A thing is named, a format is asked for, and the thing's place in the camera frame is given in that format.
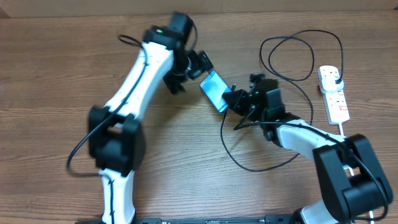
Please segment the Samsung Galaxy smartphone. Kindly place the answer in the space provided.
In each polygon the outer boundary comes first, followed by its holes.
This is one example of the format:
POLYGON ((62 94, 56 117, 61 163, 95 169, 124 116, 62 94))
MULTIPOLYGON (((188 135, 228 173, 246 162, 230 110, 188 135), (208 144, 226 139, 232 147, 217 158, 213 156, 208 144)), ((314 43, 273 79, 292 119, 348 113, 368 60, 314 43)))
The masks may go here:
POLYGON ((223 113, 228 108, 223 94, 231 92, 231 89, 217 71, 213 70, 200 83, 200 88, 219 113, 223 113))

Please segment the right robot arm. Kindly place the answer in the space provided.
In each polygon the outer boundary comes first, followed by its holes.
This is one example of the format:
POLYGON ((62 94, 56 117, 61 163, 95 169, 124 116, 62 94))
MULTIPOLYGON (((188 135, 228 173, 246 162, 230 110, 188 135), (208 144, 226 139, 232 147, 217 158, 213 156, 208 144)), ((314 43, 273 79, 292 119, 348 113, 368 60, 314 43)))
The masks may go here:
POLYGON ((297 209, 290 223, 379 221, 387 216, 393 193, 367 137, 346 137, 314 128, 288 113, 278 81, 250 76, 250 90, 223 93, 228 108, 242 120, 236 129, 258 126, 275 145, 314 162, 321 199, 297 209))

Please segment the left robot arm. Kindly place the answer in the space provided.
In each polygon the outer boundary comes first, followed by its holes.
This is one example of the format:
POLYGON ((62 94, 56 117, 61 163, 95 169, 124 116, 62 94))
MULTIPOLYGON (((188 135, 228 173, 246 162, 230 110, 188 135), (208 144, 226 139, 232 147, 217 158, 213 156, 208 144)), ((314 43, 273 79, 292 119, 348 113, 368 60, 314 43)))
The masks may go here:
POLYGON ((208 72, 206 53, 185 48, 197 28, 184 13, 172 15, 167 26, 144 32, 137 60, 116 94, 88 116, 88 151, 102 178, 104 212, 100 223, 133 223, 134 173, 146 151, 142 119, 160 82, 171 94, 183 92, 183 83, 208 72))

